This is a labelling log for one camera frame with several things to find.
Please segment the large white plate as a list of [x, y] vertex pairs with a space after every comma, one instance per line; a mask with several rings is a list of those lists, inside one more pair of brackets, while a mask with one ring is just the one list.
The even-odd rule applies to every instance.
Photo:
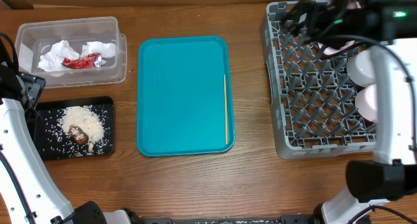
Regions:
[[[356, 9], [360, 8], [360, 4], [357, 0], [348, 0], [347, 9]], [[356, 42], [354, 40], [348, 41], [345, 43], [344, 46], [340, 47], [339, 49], [334, 49], [328, 46], [325, 46], [324, 54], [327, 56], [335, 55], [337, 52], [342, 51], [343, 49], [346, 49], [352, 45], [354, 45]]]

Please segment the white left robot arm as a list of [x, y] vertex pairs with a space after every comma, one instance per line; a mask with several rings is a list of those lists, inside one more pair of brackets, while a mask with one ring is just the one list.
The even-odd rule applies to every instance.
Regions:
[[1, 46], [1, 196], [13, 223], [140, 223], [129, 209], [103, 212], [89, 201], [74, 208], [42, 161], [27, 117], [46, 85], [42, 77], [19, 71], [18, 54]]

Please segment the white napkin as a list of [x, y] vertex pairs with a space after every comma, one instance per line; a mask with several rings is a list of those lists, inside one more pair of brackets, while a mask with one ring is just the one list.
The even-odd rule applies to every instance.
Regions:
[[62, 40], [53, 44], [51, 50], [45, 55], [40, 56], [38, 68], [46, 72], [68, 70], [67, 67], [62, 65], [64, 59], [75, 60], [79, 57], [79, 53], [70, 47], [68, 41]]
[[114, 43], [103, 43], [99, 41], [87, 42], [86, 45], [82, 45], [81, 57], [99, 53], [102, 58], [112, 58], [116, 55], [116, 45]]

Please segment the grey bowl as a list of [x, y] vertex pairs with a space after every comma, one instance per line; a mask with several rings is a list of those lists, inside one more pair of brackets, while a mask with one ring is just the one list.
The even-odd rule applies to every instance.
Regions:
[[347, 63], [347, 73], [351, 80], [361, 87], [376, 84], [370, 51], [362, 51], [351, 58]]

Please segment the red foil wrapper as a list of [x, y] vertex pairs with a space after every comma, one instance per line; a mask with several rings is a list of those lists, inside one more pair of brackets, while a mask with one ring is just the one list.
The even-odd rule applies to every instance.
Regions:
[[100, 53], [92, 53], [74, 60], [65, 58], [61, 64], [69, 69], [81, 70], [86, 68], [98, 68], [105, 63], [106, 62], [102, 59]]

